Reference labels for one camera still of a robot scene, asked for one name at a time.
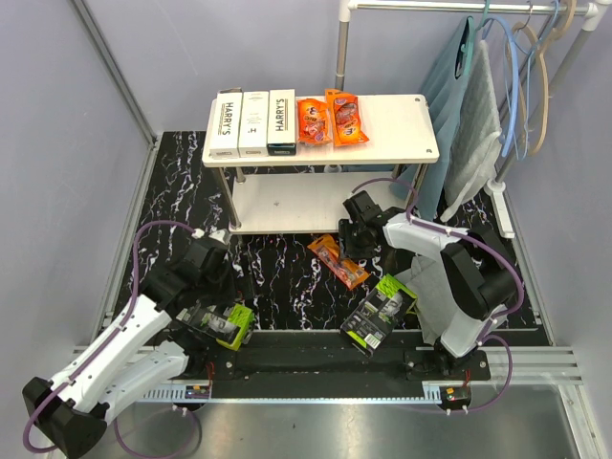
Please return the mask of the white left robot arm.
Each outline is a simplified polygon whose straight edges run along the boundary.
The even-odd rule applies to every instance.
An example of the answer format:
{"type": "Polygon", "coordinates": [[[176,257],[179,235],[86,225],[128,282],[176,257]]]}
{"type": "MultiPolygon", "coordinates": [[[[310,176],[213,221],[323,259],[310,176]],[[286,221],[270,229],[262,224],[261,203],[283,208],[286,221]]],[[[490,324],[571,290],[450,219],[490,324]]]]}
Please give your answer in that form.
{"type": "Polygon", "coordinates": [[[233,304],[229,245],[230,234],[218,230],[193,239],[177,260],[136,274],[128,303],[81,354],[48,380],[26,383],[26,428],[37,427],[53,448],[80,458],[159,383],[199,377],[213,339],[181,315],[195,305],[233,304]]]}

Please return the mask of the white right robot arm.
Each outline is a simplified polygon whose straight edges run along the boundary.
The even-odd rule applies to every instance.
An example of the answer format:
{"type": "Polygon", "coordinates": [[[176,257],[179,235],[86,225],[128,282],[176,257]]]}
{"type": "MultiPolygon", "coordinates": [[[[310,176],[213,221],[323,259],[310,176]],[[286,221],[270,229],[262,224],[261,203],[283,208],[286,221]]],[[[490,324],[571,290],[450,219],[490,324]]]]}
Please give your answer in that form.
{"type": "Polygon", "coordinates": [[[382,209],[365,191],[343,206],[342,256],[358,258],[383,245],[413,253],[411,267],[396,277],[417,295],[422,328],[442,347],[435,370],[459,377],[469,366],[467,354],[524,302],[522,279],[501,239],[489,227],[453,228],[408,209],[382,209]]]}

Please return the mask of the orange Bic razor pack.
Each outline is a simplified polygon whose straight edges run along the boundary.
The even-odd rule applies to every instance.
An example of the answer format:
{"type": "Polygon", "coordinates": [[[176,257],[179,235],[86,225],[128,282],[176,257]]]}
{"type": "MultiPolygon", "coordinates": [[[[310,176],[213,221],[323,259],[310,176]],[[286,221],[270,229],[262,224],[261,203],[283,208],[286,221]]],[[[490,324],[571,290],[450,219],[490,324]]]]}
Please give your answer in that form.
{"type": "Polygon", "coordinates": [[[330,119],[327,103],[314,98],[297,102],[298,141],[310,145],[330,143],[330,119]]]}

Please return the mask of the black green Gillette box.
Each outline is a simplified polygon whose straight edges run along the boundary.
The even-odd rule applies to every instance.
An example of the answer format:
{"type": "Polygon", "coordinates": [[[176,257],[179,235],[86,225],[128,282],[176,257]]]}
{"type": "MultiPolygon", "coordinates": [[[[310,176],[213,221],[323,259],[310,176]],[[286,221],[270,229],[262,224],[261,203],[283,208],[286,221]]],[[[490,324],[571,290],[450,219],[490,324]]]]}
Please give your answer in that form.
{"type": "Polygon", "coordinates": [[[238,351],[249,342],[255,321],[254,311],[241,303],[184,308],[177,319],[198,338],[214,339],[232,351],[238,351]]]}
{"type": "Polygon", "coordinates": [[[404,318],[418,297],[394,276],[385,275],[341,324],[340,332],[358,351],[371,358],[404,318]]]}

